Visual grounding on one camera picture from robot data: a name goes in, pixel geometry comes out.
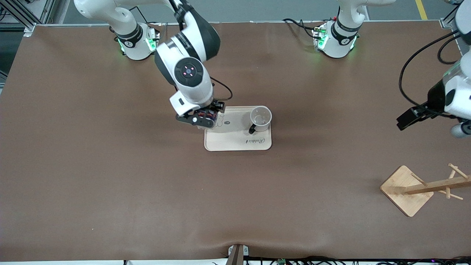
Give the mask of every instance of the square wooden base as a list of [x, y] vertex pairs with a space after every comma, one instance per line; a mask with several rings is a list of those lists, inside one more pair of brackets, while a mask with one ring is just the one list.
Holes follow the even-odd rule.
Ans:
[[407, 166], [401, 166], [380, 187], [381, 191], [408, 217], [414, 216], [433, 195], [433, 192], [402, 194], [404, 187], [420, 184], [411, 173]]

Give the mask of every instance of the table surface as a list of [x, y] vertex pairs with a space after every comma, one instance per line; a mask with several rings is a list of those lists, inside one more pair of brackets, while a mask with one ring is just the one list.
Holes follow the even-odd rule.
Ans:
[[[365, 23], [342, 59], [286, 24], [215, 28], [221, 49], [205, 65], [234, 91], [228, 106], [271, 109], [268, 151], [206, 151], [203, 131], [174, 120], [153, 58], [121, 56], [106, 27], [23, 39], [0, 97], [0, 260], [218, 258], [234, 243], [266, 257], [469, 255], [471, 189], [412, 218], [379, 189], [401, 165], [425, 181], [448, 163], [471, 173], [454, 121], [395, 123], [410, 107], [400, 69], [448, 33], [437, 21]], [[448, 68], [437, 49], [405, 75], [419, 102]]]

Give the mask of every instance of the white robot link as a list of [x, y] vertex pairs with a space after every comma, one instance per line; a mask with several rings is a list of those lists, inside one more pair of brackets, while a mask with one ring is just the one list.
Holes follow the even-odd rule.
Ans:
[[[462, 40], [471, 48], [471, 0], [464, 0], [455, 15]], [[427, 101], [412, 107], [397, 118], [402, 131], [408, 126], [437, 116], [458, 120], [451, 134], [457, 138], [471, 135], [471, 51], [465, 53], [427, 94]]]
[[[126, 55], [133, 60], [155, 51], [155, 63], [165, 79], [178, 91], [170, 98], [178, 121], [212, 128], [225, 104], [213, 97], [213, 85], [203, 62], [219, 52], [216, 30], [186, 0], [74, 0], [87, 18], [104, 20], [118, 37]], [[175, 12], [181, 31], [157, 47], [154, 29], [137, 23], [131, 12], [119, 5], [164, 4]]]
[[342, 58], [353, 49], [358, 30], [365, 20], [363, 6], [386, 6], [396, 0], [337, 1], [340, 5], [337, 19], [313, 30], [316, 48], [332, 58]]

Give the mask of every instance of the mug handle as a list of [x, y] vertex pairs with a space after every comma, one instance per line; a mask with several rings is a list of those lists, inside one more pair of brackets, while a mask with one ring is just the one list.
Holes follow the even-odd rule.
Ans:
[[250, 126], [249, 134], [253, 134], [255, 132], [255, 126], [255, 124], [252, 124], [252, 126]]

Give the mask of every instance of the mug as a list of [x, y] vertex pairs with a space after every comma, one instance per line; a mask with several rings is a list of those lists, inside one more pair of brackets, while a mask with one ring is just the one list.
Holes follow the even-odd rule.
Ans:
[[254, 132], [263, 132], [268, 130], [271, 117], [271, 111], [266, 106], [258, 106], [254, 108], [250, 113], [252, 126], [250, 126], [249, 133], [253, 134]]

